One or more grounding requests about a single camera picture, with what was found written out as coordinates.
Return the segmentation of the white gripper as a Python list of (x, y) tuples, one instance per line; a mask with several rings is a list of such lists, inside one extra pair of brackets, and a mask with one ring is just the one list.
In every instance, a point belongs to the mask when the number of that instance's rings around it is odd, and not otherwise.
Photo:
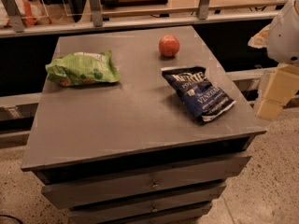
[(270, 59), (287, 63), (270, 74), (256, 112), (260, 119), (273, 120), (299, 92), (299, 0), (288, 0), (270, 25), (252, 36), (248, 45), (256, 49), (267, 46)]

